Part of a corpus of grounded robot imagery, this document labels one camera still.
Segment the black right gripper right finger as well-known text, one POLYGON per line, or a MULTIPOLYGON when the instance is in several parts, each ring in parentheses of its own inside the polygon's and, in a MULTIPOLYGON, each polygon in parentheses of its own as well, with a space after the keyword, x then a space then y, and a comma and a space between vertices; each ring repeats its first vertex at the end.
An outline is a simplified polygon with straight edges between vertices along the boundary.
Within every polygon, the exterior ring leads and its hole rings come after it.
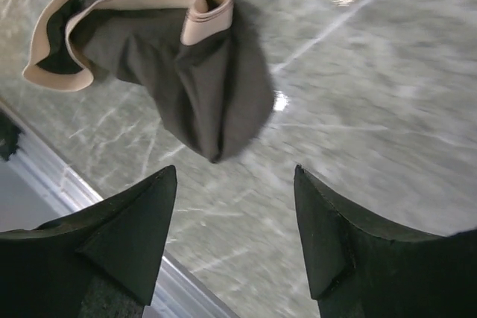
POLYGON ((476 231, 439 236, 384 218, 294 172, 310 294, 322 317, 474 317, 476 231))

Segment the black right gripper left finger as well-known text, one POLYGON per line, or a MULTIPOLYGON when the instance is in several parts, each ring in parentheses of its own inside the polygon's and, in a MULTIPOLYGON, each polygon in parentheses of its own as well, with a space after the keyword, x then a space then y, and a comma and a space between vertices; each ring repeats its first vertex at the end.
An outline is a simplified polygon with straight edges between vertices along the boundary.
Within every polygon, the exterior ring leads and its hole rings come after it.
POLYGON ((3 317, 141 317, 153 299, 177 193, 169 165, 31 230, 1 234, 3 317))

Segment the dark grey boxer briefs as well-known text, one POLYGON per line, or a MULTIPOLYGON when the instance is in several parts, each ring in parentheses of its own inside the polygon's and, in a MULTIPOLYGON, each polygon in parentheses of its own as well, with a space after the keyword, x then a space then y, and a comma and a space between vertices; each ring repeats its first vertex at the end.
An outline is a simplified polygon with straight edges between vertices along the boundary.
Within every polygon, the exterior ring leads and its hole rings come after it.
POLYGON ((98 69, 144 86, 165 128, 214 163, 242 152, 274 107, 258 34, 236 0, 52 0, 25 79, 76 92, 98 69))

